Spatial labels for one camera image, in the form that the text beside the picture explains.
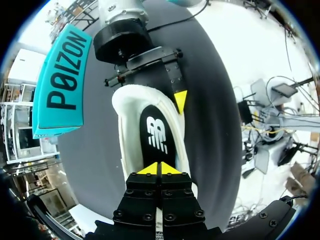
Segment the small screen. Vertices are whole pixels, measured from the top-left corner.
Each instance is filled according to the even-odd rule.
[[[278,86],[273,86],[271,88],[273,91],[281,94],[282,96],[285,96],[286,98],[290,98],[292,95],[296,94],[298,92],[297,89],[295,89],[292,86],[289,86],[286,83],[282,83]]]

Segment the yellow cable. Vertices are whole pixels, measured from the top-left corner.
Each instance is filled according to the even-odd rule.
[[[262,130],[262,129],[259,129],[259,128],[256,128],[256,127],[253,127],[253,126],[241,126],[241,128],[244,128],[244,129],[253,129],[253,130],[260,131],[260,133],[268,133],[268,134],[276,134],[276,133],[281,132],[281,131],[286,131],[285,128],[280,128],[279,130],[276,130],[276,131]]]

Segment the black circular platform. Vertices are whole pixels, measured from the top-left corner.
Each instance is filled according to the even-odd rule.
[[[150,18],[148,29],[191,15],[164,0],[146,1],[144,6]],[[94,37],[99,30],[96,22],[87,32]],[[191,176],[198,186],[207,227],[224,229],[238,193],[242,152],[240,119],[228,73],[195,19],[159,29],[150,36],[155,46],[183,52],[179,64],[188,88],[185,146]],[[96,60],[92,46],[83,91],[84,126],[59,138],[63,166],[79,203],[107,218],[112,218],[125,192],[118,118],[111,103],[115,88],[104,87],[104,79],[114,73],[112,64]],[[157,88],[173,99],[163,65],[151,66],[129,82]]]

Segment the new balance logo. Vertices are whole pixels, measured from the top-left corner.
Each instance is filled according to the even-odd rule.
[[[146,119],[146,127],[149,134],[149,145],[161,150],[165,154],[168,154],[167,146],[164,144],[166,141],[165,125],[160,119],[154,119],[152,116],[148,116]]]

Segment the teal sign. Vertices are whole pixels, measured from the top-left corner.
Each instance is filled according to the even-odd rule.
[[[68,24],[43,63],[35,88],[33,138],[61,135],[84,124],[83,90],[90,35]]]

